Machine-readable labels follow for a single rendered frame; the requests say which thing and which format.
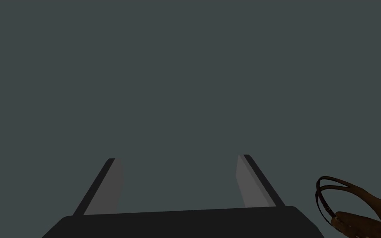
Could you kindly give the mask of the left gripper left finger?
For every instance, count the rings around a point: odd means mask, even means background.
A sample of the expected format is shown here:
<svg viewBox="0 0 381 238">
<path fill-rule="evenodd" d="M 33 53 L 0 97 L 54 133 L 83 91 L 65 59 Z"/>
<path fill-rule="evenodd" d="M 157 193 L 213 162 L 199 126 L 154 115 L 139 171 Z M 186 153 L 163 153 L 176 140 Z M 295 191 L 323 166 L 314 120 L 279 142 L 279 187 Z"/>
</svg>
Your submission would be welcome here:
<svg viewBox="0 0 381 238">
<path fill-rule="evenodd" d="M 123 183 L 121 160 L 107 159 L 73 215 L 116 213 Z"/>
</svg>

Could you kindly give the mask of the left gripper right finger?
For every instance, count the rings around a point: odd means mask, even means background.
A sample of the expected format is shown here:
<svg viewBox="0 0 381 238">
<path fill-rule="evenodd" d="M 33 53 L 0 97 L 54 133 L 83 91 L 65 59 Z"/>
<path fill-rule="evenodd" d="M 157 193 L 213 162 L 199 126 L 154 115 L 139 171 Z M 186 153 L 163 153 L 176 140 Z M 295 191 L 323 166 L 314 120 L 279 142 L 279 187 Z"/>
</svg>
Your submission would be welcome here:
<svg viewBox="0 0 381 238">
<path fill-rule="evenodd" d="M 250 155 L 238 156 L 236 180 L 245 207 L 285 206 L 276 190 Z"/>
</svg>

